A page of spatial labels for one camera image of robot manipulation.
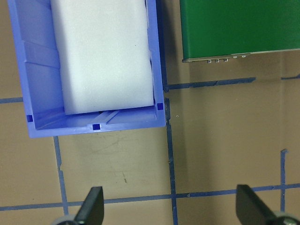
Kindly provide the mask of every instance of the blue tape line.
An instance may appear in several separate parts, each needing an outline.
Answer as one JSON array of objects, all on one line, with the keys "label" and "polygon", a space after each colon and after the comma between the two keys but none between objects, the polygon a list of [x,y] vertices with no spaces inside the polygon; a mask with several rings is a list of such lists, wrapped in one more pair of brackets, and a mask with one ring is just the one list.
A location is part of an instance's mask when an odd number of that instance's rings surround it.
[{"label": "blue tape line", "polygon": [[[272,191],[272,190],[283,190],[291,188],[300,188],[299,184],[289,184],[289,185],[274,185],[274,186],[262,186],[254,187],[253,191]],[[208,192],[193,192],[193,193],[182,193],[177,194],[177,198],[191,198],[191,197],[208,197],[208,196],[217,196],[217,195],[233,195],[236,194],[236,189],[222,190],[222,191],[208,191]]]},{"label": "blue tape line", "polygon": [[[142,201],[171,199],[171,198],[172,195],[151,195],[151,196],[129,197],[129,198],[114,198],[114,199],[105,199],[104,204],[142,202]],[[83,202],[68,202],[68,206],[81,206],[82,204]]]},{"label": "blue tape line", "polygon": [[177,207],[173,207],[173,224],[178,225]]},{"label": "blue tape line", "polygon": [[[257,191],[272,191],[272,190],[292,189],[292,188],[300,188],[300,183],[288,184],[288,185],[254,187],[252,189],[257,192]],[[235,193],[236,193],[235,189],[223,190],[223,191],[193,192],[193,193],[176,194],[176,198],[233,195]],[[104,203],[105,204],[127,203],[127,202],[140,202],[140,201],[161,200],[161,199],[174,199],[174,195],[152,195],[152,196],[142,196],[142,197],[106,199]],[[82,204],[83,202],[68,202],[67,206],[81,206]],[[57,207],[63,207],[63,203],[60,202],[60,203],[46,203],[46,204],[33,204],[33,205],[4,206],[4,207],[0,207],[0,211],[29,210],[29,209],[57,208]]]},{"label": "blue tape line", "polygon": [[64,209],[64,214],[68,215],[69,214],[69,212],[68,212],[68,201],[67,201],[64,174],[63,174],[63,171],[60,170],[61,155],[60,155],[60,143],[59,143],[59,140],[58,140],[58,136],[54,136],[53,140],[54,140],[54,146],[55,146],[58,176],[59,176],[59,179],[60,179],[60,192],[61,192],[62,206],[63,206],[63,209]]},{"label": "blue tape line", "polygon": [[291,79],[299,79],[299,78],[300,78],[300,74],[297,76],[282,77],[281,80],[291,80]]},{"label": "blue tape line", "polygon": [[255,81],[255,77],[231,79],[231,80],[221,80],[221,81],[205,81],[205,82],[194,82],[194,83],[180,83],[180,84],[170,84],[168,85],[169,90],[174,89],[184,89],[184,88],[201,88],[201,87],[211,87],[211,86],[221,86],[229,84],[238,83],[252,83]]},{"label": "blue tape line", "polygon": [[16,102],[23,102],[23,98],[22,97],[11,97],[11,98],[0,99],[0,104],[16,103]]},{"label": "blue tape line", "polygon": [[174,170],[174,157],[173,157],[173,141],[172,141],[172,128],[170,124],[171,109],[170,99],[165,99],[165,113],[166,113],[166,129],[167,129],[167,141],[168,141],[168,155],[169,155],[169,170],[170,170],[170,186],[172,196],[172,211],[173,211],[173,223],[178,224],[177,217],[177,200],[176,200],[176,185],[175,185],[175,170]]},{"label": "blue tape line", "polygon": [[[285,155],[288,153],[287,149],[280,152],[280,183],[285,185]],[[281,189],[280,193],[280,211],[285,211],[285,189]]]},{"label": "blue tape line", "polygon": [[44,209],[44,208],[57,208],[61,207],[62,203],[47,203],[47,204],[33,204],[33,205],[17,205],[0,207],[0,211],[9,210],[31,210],[31,209]]}]

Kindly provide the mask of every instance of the beige table surface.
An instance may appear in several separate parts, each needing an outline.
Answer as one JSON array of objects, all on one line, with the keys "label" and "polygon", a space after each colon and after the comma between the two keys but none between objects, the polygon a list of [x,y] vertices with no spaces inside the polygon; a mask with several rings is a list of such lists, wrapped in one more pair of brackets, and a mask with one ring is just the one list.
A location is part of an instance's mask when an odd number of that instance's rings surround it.
[{"label": "beige table surface", "polygon": [[[222,194],[238,183],[280,185],[281,150],[289,151],[286,184],[300,183],[300,79],[281,79],[300,74],[300,52],[184,64],[179,0],[162,2],[169,84],[256,78],[165,94],[176,193],[221,194],[178,198],[179,224],[238,225],[235,195]],[[23,103],[3,103],[22,93],[5,0],[0,0],[0,15],[0,221],[46,225],[64,214],[54,138],[30,139]],[[105,205],[105,225],[173,224],[165,127],[59,136],[58,141],[69,203],[83,201],[92,186],[103,186],[105,199],[121,199]],[[280,190],[257,193],[272,210],[280,210]],[[153,195],[162,199],[134,201]],[[69,213],[79,209],[74,204]],[[300,217],[300,188],[286,190],[285,208]]]}]

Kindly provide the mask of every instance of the scratch mark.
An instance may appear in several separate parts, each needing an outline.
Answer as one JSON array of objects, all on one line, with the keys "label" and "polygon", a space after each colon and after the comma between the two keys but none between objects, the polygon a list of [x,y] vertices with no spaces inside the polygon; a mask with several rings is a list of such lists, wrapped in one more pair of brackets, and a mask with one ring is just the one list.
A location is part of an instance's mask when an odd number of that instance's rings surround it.
[{"label": "scratch mark", "polygon": [[127,183],[127,180],[126,180],[126,177],[125,177],[125,174],[122,172],[122,174],[123,174],[123,177],[124,177],[124,181],[125,181],[125,183]]}]

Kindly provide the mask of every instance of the white foam block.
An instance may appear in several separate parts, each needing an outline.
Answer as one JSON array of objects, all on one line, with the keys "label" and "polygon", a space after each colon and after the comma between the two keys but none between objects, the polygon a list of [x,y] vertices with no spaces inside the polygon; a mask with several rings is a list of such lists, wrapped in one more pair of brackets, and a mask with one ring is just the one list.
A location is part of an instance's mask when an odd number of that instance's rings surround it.
[{"label": "white foam block", "polygon": [[51,0],[66,114],[153,105],[144,0]]}]

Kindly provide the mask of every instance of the blue plastic bin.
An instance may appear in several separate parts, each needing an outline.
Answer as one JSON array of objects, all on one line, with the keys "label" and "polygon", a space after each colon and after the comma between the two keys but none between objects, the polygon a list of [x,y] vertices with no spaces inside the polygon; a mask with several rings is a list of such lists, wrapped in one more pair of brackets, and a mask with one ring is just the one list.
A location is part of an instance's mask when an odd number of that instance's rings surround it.
[{"label": "blue plastic bin", "polygon": [[30,137],[165,126],[156,0],[146,0],[154,105],[75,115],[64,112],[50,0],[8,0],[8,6]]}]

